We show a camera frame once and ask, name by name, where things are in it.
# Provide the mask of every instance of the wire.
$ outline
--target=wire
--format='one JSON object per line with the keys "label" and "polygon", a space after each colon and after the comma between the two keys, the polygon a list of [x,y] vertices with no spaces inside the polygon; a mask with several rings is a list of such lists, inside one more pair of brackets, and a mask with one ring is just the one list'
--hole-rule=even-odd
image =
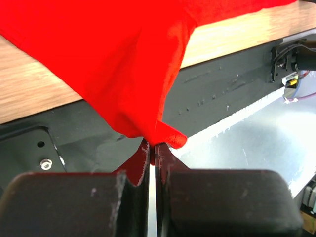
{"label": "wire", "polygon": [[273,60],[273,65],[275,65],[282,57],[284,57],[284,55],[286,55],[289,51],[295,49],[295,48],[299,48],[299,47],[303,47],[311,52],[316,52],[316,48],[309,48],[301,43],[297,43],[297,44],[293,44],[289,47],[286,47],[285,49],[283,49],[278,56]]}

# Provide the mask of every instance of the wooden table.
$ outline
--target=wooden table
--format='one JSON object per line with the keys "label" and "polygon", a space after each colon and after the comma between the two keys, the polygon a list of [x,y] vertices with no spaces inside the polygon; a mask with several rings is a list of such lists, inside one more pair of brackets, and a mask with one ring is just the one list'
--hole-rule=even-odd
{"label": "wooden table", "polygon": [[[316,28],[316,4],[297,1],[196,28],[182,68]],[[0,124],[81,97],[41,63],[0,37]]]}

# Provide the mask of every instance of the red cloth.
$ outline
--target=red cloth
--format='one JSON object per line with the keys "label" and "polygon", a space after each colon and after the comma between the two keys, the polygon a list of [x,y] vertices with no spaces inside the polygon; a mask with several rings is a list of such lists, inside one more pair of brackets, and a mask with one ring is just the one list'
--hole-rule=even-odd
{"label": "red cloth", "polygon": [[0,33],[115,131],[179,148],[186,136],[161,120],[194,28],[294,1],[0,0]]}

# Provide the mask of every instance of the metal sheet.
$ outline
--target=metal sheet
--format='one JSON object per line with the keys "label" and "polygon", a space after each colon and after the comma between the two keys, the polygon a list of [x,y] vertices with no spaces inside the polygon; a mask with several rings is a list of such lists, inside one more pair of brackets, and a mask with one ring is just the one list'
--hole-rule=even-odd
{"label": "metal sheet", "polygon": [[[316,74],[303,81],[297,96],[316,91]],[[267,107],[224,127],[219,134],[198,133],[173,153],[190,168],[268,169],[281,174],[293,196],[316,170],[316,98],[284,104],[279,98]]]}

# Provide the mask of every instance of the metal bolt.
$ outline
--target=metal bolt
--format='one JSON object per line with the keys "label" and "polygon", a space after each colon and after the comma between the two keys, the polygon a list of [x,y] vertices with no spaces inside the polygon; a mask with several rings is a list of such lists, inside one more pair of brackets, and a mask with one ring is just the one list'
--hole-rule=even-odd
{"label": "metal bolt", "polygon": [[53,162],[50,159],[43,159],[39,165],[42,170],[49,170],[51,169]]}

